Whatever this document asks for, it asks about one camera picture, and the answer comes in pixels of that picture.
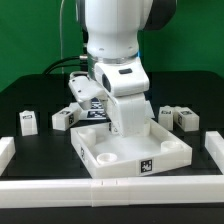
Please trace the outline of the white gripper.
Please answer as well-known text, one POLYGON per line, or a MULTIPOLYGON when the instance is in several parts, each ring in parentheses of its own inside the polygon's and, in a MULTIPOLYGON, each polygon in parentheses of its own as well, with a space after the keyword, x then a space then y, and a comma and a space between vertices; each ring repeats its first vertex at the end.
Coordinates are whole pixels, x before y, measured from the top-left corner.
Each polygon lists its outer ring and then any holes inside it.
POLYGON ((141 134, 145 123, 145 96, 149 89, 140 58, 124 64, 95 64, 95 79, 105 90, 106 114, 121 136, 141 134))

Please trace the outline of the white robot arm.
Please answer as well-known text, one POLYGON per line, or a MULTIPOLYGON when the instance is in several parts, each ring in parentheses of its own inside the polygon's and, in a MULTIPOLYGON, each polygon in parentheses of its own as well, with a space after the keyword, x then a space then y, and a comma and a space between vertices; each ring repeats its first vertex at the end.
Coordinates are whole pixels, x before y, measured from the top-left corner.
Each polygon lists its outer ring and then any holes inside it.
POLYGON ((76 0, 77 20, 88 33, 86 98, 104 102, 122 136, 145 129, 149 78, 138 56, 137 33, 163 28, 176 6, 177 0, 76 0))

